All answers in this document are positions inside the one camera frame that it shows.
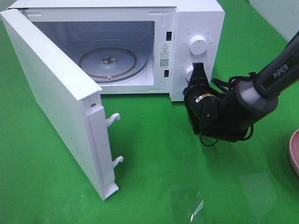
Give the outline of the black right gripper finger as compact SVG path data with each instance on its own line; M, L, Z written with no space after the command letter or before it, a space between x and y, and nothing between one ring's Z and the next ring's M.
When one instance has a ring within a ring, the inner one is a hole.
M193 63L193 71L189 80L188 87L195 85L209 86L208 79L204 70L203 63Z

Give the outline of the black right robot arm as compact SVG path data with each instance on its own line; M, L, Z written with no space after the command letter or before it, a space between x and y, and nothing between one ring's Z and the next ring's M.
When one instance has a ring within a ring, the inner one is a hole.
M299 35L259 73L234 76L228 82L214 78L212 88L203 63L194 63L184 104L199 136L229 142L248 140L253 124L273 112L279 94L299 79Z

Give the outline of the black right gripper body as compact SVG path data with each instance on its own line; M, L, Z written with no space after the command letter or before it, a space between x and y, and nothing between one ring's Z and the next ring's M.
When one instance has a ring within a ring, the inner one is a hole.
M219 101L222 94L212 88L208 81L195 79L189 81L183 95L193 131L195 134L199 134L202 110L208 108L211 103Z

